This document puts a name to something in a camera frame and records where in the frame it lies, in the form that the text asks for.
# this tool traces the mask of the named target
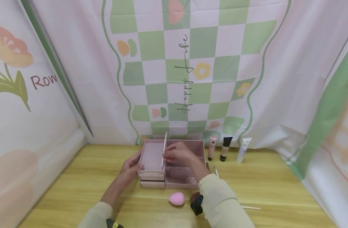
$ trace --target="black cap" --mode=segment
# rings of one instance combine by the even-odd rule
[[[229,147],[231,145],[232,138],[233,137],[224,137],[223,138],[223,146]]]

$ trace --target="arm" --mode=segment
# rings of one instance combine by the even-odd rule
[[[207,175],[200,180],[199,190],[205,218],[212,227],[255,228],[224,180],[214,174]]]
[[[143,168],[143,166],[137,164],[140,160],[140,155],[141,151],[123,163],[116,179],[108,187],[100,202],[87,212],[78,228],[107,228],[107,219],[111,219],[113,206],[119,195],[132,183],[137,171]]]
[[[202,208],[205,218],[212,227],[255,228],[227,183],[211,174],[182,142],[168,146],[164,159],[168,162],[184,162],[193,172],[203,195]]]

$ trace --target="cosmetic tube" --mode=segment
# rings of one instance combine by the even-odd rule
[[[243,138],[241,142],[240,149],[238,150],[237,163],[242,163],[244,159],[244,154],[246,154],[247,147],[252,138]]]
[[[233,137],[224,137],[223,138],[222,151],[221,151],[220,157],[219,157],[220,161],[225,161],[226,160],[227,152],[228,152],[228,149],[230,148],[230,144],[231,144],[232,138]]]
[[[217,138],[216,136],[209,137],[209,150],[208,150],[208,161],[212,161],[214,148],[216,147]]]

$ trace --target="pink compartment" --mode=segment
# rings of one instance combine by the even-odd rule
[[[204,143],[203,140],[166,140],[166,146],[171,144],[183,142],[188,149],[190,149],[196,156],[204,157]]]
[[[197,189],[198,183],[188,167],[167,166],[165,168],[166,188]]]
[[[142,149],[142,154],[139,164],[145,166],[147,171],[161,171],[163,170],[162,151],[164,150],[164,140],[153,139],[146,140]]]

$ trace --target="wooden tabletop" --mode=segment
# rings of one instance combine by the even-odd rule
[[[102,197],[123,161],[140,146],[87,145],[61,173],[49,190],[20,224],[20,228],[76,227],[88,209]],[[230,148],[225,162],[219,161],[217,147],[208,161],[214,173],[234,190],[243,206],[260,207],[246,212],[257,228],[335,227],[313,197],[277,153],[269,149],[248,150],[236,163],[236,148]],[[169,204],[174,192],[182,192],[183,207]],[[204,215],[195,216],[189,197],[194,190],[144,189],[138,178],[118,200],[114,218],[125,228],[210,227]]]

